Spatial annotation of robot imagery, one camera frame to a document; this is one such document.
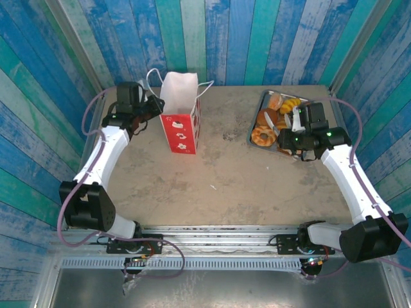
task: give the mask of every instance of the wooden plank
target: wooden plank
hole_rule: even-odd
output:
[[[364,150],[357,155],[366,170],[378,157],[387,151],[398,139],[405,137],[411,129],[411,101],[382,129]]]
[[[50,146],[71,169],[78,169],[80,156],[2,70],[0,70],[0,101]]]
[[[19,86],[24,95],[64,136],[76,153],[81,155],[84,149],[84,140],[80,137],[80,134],[83,134],[81,132],[81,119],[78,112],[74,113],[71,112],[72,108],[62,107],[66,111],[63,114],[1,37],[0,53],[0,68],[3,72]]]
[[[1,4],[0,35],[63,113],[69,109],[72,110],[72,113],[79,113],[85,110],[85,105],[82,103],[82,100],[73,104],[70,95],[63,89],[64,85],[57,82],[58,79],[54,79],[50,74],[46,65],[40,60],[36,51],[26,40]],[[90,125],[91,118],[91,115],[87,118],[87,125]]]
[[[262,85],[280,0],[256,0],[252,18],[245,85]]]
[[[254,0],[231,0],[226,85],[244,84],[253,14]]]
[[[356,93],[360,90],[362,84],[370,76],[371,71],[374,69],[377,61],[383,56],[384,52],[386,52],[387,48],[395,39],[398,31],[407,21],[407,14],[409,15],[411,13],[410,7],[411,6],[409,1],[403,1],[399,5],[398,9],[392,15],[391,20],[388,22],[381,35],[378,37],[375,45],[370,50],[367,58],[363,61],[361,67],[358,69],[357,74],[350,82],[346,93],[344,94],[344,96],[342,96],[343,99],[347,101],[353,101],[353,99],[356,97]]]
[[[198,81],[205,82],[207,62],[204,0],[180,0],[180,5],[187,71],[197,73]]]
[[[147,68],[152,69],[155,67],[164,78],[167,73],[167,63],[155,0],[130,0],[130,4],[136,20]],[[154,74],[150,77],[150,85],[154,87],[161,86],[160,80]]]
[[[305,3],[305,0],[281,1],[265,68],[264,85],[281,84]]]
[[[0,234],[47,248],[57,236],[56,228],[0,202]]]
[[[87,19],[83,13],[82,7],[78,0],[60,0],[61,5],[70,20],[73,29],[76,31],[82,46],[89,57],[98,79],[103,88],[109,88],[114,85],[112,75],[105,63],[104,57],[97,45],[94,34],[90,28]]]
[[[298,85],[327,15],[331,0],[308,1],[284,71],[282,85]]]
[[[205,1],[207,80],[214,80],[214,85],[224,85],[227,67],[230,1]]]
[[[0,134],[57,180],[72,180],[76,174],[2,102],[0,102]]]
[[[410,55],[411,19],[404,24],[380,60],[373,63],[374,69],[352,100],[364,122],[411,71]],[[347,128],[350,130],[355,116],[350,113],[345,119]]]
[[[378,108],[384,104],[385,100],[395,91],[396,87],[404,80],[409,72],[411,72],[411,44],[383,78],[380,78],[380,73],[375,72],[375,79],[379,80],[379,84],[376,85],[376,88],[358,111],[363,125],[367,124],[367,121]],[[347,122],[349,119],[345,121],[348,132],[357,133],[358,121],[356,117],[352,119],[354,121],[350,123]]]
[[[104,0],[79,0],[79,2],[93,30],[114,83],[130,81],[130,72]]]
[[[44,40],[48,43],[51,50],[60,62],[60,65],[66,71],[71,82],[75,85],[77,91],[80,93],[85,103],[89,102],[92,98],[92,92],[87,88],[84,79],[81,77],[77,68],[74,66],[73,61],[71,61],[69,55],[64,49],[63,44],[58,39],[57,34],[51,27],[47,17],[44,15],[39,1],[15,1],[17,5],[21,5],[28,17],[31,19],[33,24],[39,29]]]
[[[339,98],[342,98],[344,96],[344,93],[347,90],[349,84],[358,73],[364,60],[367,58],[373,47],[376,45],[382,32],[385,31],[387,24],[390,22],[391,17],[394,15],[401,2],[402,0],[392,0],[389,7],[385,10],[383,16],[381,17],[371,36],[369,37],[360,54],[358,55],[357,59],[355,60],[352,68],[348,72],[347,77],[345,77],[345,80],[341,84],[341,87],[338,90],[337,94]]]
[[[358,152],[361,152],[366,145],[377,136],[384,126],[395,117],[395,115],[407,104],[410,97],[411,72],[363,126],[363,137],[358,147]]]
[[[299,84],[315,85],[319,82],[357,1],[333,0],[331,2]]]
[[[105,2],[130,72],[130,81],[145,79],[147,66],[130,1],[105,0]]]
[[[60,203],[60,181],[0,135],[0,168]]]
[[[343,33],[341,34],[336,48],[334,48],[334,52],[328,61],[326,69],[322,73],[319,84],[327,86],[331,85],[335,74],[344,61],[345,56],[353,45],[362,26],[366,22],[375,3],[375,0],[361,0],[357,3]]]
[[[74,53],[73,49],[71,48],[71,45],[69,41],[67,40],[66,36],[64,35],[62,29],[60,28],[60,25],[54,18],[53,13],[51,13],[51,10],[49,6],[46,3],[46,0],[39,0],[39,5],[41,7],[41,10],[43,11],[43,14],[46,16],[47,20],[50,23],[50,26],[53,28],[54,32],[56,33],[58,39],[61,41],[64,49],[66,50],[66,53],[70,57],[71,61],[73,62],[74,66],[76,67],[76,70],[80,74],[80,76],[83,78],[85,82],[85,86],[89,89],[89,92],[92,95],[97,94],[95,89],[93,88],[89,77],[87,76],[86,72],[84,71],[83,66],[81,65],[80,61],[77,59],[76,54]]]
[[[411,160],[399,166],[390,175],[379,181],[375,188],[384,200],[390,200],[410,188]]]
[[[14,0],[2,0],[1,4],[1,15],[4,15],[5,9],[13,19],[13,22],[19,27],[21,33],[23,33],[23,37],[35,50],[37,56],[32,58],[31,61],[36,61],[37,59],[42,61],[49,73],[56,79],[58,84],[61,85],[61,89],[67,95],[73,106],[77,108],[77,110],[84,110],[86,108],[84,99],[61,66],[54,51],[49,47],[37,27],[24,11],[24,8],[21,5],[17,5],[18,2]],[[11,39],[15,41],[16,45],[20,44],[20,40],[17,37],[11,37]]]
[[[40,273],[47,249],[0,235],[0,268]]]
[[[380,139],[379,146],[386,147],[385,139]],[[398,139],[387,151],[383,152],[369,168],[365,170],[371,183],[377,183],[411,158],[411,130]]]
[[[155,4],[167,67],[170,71],[184,73],[187,71],[187,61],[180,0],[155,0]]]
[[[60,205],[29,185],[0,169],[0,201],[21,210],[51,226],[57,225]]]
[[[0,268],[0,300],[31,300],[39,274]]]
[[[29,300],[7,300],[0,303],[1,308],[29,308],[31,302]]]

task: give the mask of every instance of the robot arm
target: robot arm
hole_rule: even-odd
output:
[[[314,221],[300,227],[301,246],[326,245],[342,250],[351,262],[360,262],[396,253],[401,239],[388,226],[374,208],[355,177],[349,162],[351,140],[344,129],[329,128],[321,103],[294,107],[292,128],[280,131],[278,143],[281,149],[313,150],[315,158],[333,175],[348,204],[353,225],[332,225]],[[381,199],[354,156],[354,164],[366,188],[378,200],[378,205],[391,222],[405,234],[408,221],[404,214],[394,214]]]
[[[146,91],[139,83],[121,83],[117,87],[117,101],[110,106],[102,122],[102,132],[106,137],[103,152],[64,212],[70,227],[99,230],[126,239],[141,236],[138,223],[125,219],[116,212],[107,189],[111,172],[139,124],[158,116],[163,108],[164,101],[154,95],[147,98]],[[84,177],[102,142],[99,138],[91,156],[74,180],[62,182],[59,190],[62,203]]]

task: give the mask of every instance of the concrete tabletop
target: concrete tabletop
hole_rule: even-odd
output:
[[[304,98],[328,96],[324,86],[212,87],[201,99],[196,155],[171,153],[160,119],[152,119],[125,148],[110,178],[109,196],[118,212],[142,225],[351,222],[321,161],[295,161],[247,145],[266,89]],[[106,110],[113,101],[115,93],[107,98]],[[329,102],[324,109],[330,126],[336,126]]]

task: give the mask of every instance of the red paper bag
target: red paper bag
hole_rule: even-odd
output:
[[[198,84],[196,73],[167,73],[162,81],[160,98],[164,100],[164,111],[160,115],[162,127],[167,137],[171,152],[195,154],[200,135],[201,106],[199,97],[214,81]],[[208,87],[198,95],[200,85]]]

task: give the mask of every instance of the metal tray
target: metal tray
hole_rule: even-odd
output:
[[[301,101],[308,101],[308,99],[301,98],[299,96],[294,96],[294,95],[291,95],[291,94],[285,94],[285,93],[274,91],[274,90],[264,90],[263,93],[261,93],[261,97],[258,101],[258,106],[257,106],[257,109],[256,109],[256,113],[254,114],[254,117],[253,117],[252,122],[251,122],[250,129],[249,129],[249,133],[247,134],[247,144],[250,145],[250,146],[253,146],[255,148],[259,148],[259,149],[266,150],[266,151],[271,151],[271,152],[274,152],[274,153],[278,153],[280,155],[290,157],[289,154],[278,150],[277,141],[275,141],[275,143],[273,143],[273,145],[271,145],[271,146],[258,146],[257,144],[254,144],[251,141],[251,133],[252,133],[253,129],[255,129],[255,127],[256,127],[258,112],[261,109],[267,108],[268,102],[270,101],[270,98],[271,98],[271,95],[274,94],[274,93],[280,94],[283,97],[284,100],[289,99],[289,98],[299,98],[299,99],[301,99]]]

